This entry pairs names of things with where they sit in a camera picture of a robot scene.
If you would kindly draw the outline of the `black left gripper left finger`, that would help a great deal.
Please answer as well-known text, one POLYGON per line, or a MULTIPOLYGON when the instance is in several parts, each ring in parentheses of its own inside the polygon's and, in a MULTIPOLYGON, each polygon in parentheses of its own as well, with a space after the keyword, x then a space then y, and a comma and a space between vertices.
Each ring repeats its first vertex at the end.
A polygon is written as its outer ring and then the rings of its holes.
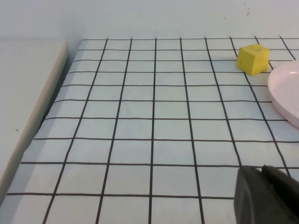
POLYGON ((297 224, 299 205, 287 205, 262 174, 251 166, 239 168, 234 196, 238 224, 297 224))

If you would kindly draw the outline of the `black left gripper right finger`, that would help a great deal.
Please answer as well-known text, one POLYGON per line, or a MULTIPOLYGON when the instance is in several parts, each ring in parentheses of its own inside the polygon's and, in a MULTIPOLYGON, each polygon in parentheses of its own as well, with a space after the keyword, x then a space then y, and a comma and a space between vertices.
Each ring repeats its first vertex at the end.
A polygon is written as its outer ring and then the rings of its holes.
POLYGON ((299 182, 273 166, 263 166, 262 174, 287 205, 299 204, 299 182))

